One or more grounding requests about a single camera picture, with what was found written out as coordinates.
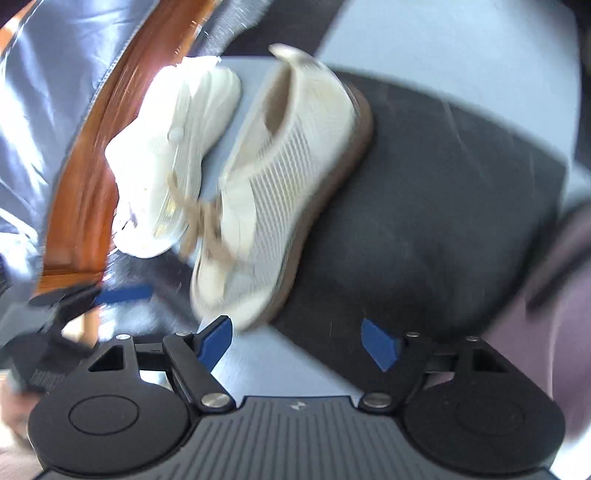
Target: shoe sole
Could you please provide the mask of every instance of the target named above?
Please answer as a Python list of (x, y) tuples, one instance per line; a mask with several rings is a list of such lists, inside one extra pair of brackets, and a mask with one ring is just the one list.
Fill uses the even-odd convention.
[(243, 331), (249, 331), (257, 326), (271, 322), (279, 313), (285, 302), (289, 298), (291, 289), (296, 280), (298, 266), (300, 264), (301, 253), (304, 244), (314, 222), (325, 210), (330, 199), (335, 195), (340, 186), (353, 173), (355, 167), (359, 164), (363, 155), (367, 151), (374, 135), (374, 116), (371, 107), (364, 95), (352, 85), (343, 85), (349, 94), (351, 102), (358, 112), (357, 126), (354, 136), (347, 148), (343, 150), (343, 155), (335, 164), (332, 170), (326, 173), (324, 180), (320, 183), (316, 193), (308, 202), (308, 205), (302, 212), (300, 220), (297, 222), (291, 237), (281, 267), (277, 287), (273, 292), (271, 299), (261, 314), (249, 325), (244, 327)]

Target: beige shoelace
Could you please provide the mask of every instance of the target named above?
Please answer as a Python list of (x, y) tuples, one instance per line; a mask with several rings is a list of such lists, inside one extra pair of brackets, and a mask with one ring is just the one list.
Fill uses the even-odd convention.
[(222, 241), (218, 202), (186, 198), (178, 189), (177, 176), (174, 173), (168, 176), (168, 188), (174, 201), (184, 210), (189, 223), (181, 245), (181, 257), (187, 258), (197, 246), (197, 240), (202, 238), (205, 257), (217, 261), (223, 267), (231, 267), (236, 259)]

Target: metal rivet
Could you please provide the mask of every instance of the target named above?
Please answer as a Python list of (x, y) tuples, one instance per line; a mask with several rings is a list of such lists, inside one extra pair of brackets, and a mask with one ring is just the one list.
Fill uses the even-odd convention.
[(230, 403), (230, 396), (225, 393), (208, 393), (203, 396), (201, 403), (209, 408), (224, 408)]
[(392, 404), (392, 397), (387, 393), (368, 393), (361, 401), (370, 408), (386, 408)]

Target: white shoe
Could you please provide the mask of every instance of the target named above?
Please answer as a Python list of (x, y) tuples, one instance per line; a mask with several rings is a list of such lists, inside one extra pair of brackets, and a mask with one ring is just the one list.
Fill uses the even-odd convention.
[(160, 70), (138, 117), (105, 149), (119, 189), (119, 223), (127, 219), (113, 241), (126, 254), (160, 255), (187, 228), (167, 180), (173, 176), (185, 197), (198, 197), (202, 159), (226, 130), (241, 95), (237, 75), (216, 62), (184, 59)]
[(284, 45), (284, 62), (249, 113), (219, 179), (217, 203), (194, 206), (202, 237), (191, 281), (195, 314), (245, 329), (271, 320), (296, 276), (316, 216), (371, 139), (365, 98)]

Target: blue plastic tab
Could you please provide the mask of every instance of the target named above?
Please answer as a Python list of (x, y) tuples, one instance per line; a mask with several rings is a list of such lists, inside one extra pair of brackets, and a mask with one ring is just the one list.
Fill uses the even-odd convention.
[(201, 351), (197, 359), (210, 372), (217, 365), (226, 350), (232, 344), (232, 321), (226, 318), (220, 325), (207, 335), (201, 343)]
[(95, 306), (113, 304), (122, 301), (148, 299), (154, 293), (154, 289), (147, 284), (133, 285), (129, 287), (104, 289), (95, 300)]
[(368, 319), (363, 319), (361, 324), (361, 343), (382, 372), (389, 370), (400, 355), (401, 341), (393, 339)]

